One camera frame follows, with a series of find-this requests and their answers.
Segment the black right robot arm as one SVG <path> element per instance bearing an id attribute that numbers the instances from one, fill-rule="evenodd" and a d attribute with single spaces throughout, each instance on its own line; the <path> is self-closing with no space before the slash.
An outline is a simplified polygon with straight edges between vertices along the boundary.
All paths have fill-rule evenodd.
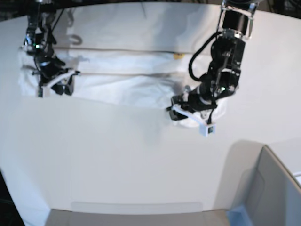
<path id="1" fill-rule="evenodd" d="M 54 48 L 51 5 L 36 4 L 20 48 L 23 95 L 73 97 L 116 106 L 164 109 L 182 92 L 187 59 L 173 53 Z"/>

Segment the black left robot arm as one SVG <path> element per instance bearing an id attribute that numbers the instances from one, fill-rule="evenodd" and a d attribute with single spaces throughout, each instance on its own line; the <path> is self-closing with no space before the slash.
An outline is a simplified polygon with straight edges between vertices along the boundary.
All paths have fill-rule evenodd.
<path id="1" fill-rule="evenodd" d="M 163 109 L 175 125 L 199 127 L 214 133 L 214 120 L 235 94 L 245 48 L 244 36 L 250 18 L 222 8 L 223 25 L 206 45 L 211 55 L 199 49 L 176 59 L 175 39 L 188 29 L 186 22 L 169 18 L 171 11 L 135 21 L 126 34 L 133 34 L 133 49 L 58 48 L 67 64 L 82 72 L 75 80 L 74 96 L 111 105 Z"/>

